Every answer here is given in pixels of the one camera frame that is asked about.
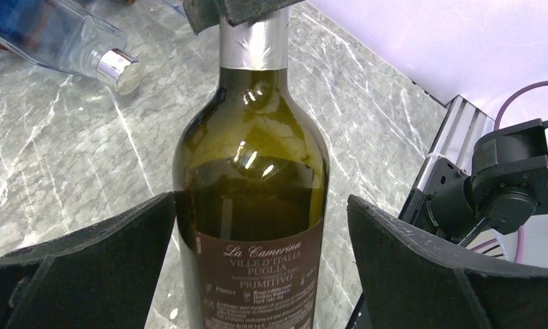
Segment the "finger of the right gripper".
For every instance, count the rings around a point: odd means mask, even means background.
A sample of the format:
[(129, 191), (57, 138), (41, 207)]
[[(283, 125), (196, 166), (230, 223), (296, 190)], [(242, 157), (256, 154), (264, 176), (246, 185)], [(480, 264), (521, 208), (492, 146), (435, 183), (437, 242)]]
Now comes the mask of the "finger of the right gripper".
[(265, 18), (302, 0), (185, 0), (185, 15), (195, 35), (218, 25), (220, 19), (232, 27)]

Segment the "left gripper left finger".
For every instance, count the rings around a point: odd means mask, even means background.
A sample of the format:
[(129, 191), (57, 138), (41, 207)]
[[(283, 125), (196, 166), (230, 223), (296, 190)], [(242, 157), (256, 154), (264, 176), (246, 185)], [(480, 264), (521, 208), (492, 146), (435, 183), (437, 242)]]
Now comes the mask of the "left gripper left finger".
[(143, 328), (174, 196), (0, 257), (0, 328)]

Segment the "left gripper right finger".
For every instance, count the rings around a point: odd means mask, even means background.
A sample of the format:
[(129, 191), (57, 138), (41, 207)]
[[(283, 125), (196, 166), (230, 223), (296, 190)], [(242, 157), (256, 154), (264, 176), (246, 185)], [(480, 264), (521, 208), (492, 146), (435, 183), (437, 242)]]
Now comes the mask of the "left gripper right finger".
[(459, 247), (356, 195), (347, 212), (373, 328), (548, 328), (548, 269)]

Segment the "dark green wine bottle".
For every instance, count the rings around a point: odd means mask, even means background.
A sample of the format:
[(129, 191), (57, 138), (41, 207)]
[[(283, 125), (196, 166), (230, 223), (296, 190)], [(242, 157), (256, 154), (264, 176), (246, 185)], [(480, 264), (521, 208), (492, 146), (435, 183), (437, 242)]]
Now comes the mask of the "dark green wine bottle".
[(288, 83), (289, 11), (219, 23), (219, 81), (173, 160), (191, 328), (312, 328), (329, 152)]

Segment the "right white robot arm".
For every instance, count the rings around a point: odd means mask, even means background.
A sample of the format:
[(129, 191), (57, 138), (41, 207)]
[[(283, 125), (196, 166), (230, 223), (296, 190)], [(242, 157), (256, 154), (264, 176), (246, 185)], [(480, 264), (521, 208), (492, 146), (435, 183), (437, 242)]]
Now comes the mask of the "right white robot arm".
[[(290, 1), (183, 1), (195, 33), (219, 27), (219, 65), (236, 74), (287, 68)], [(548, 215), (548, 121), (491, 132), (449, 110), (403, 206), (400, 219), (466, 247), (482, 231), (516, 235), (514, 262), (524, 254), (524, 225)]]

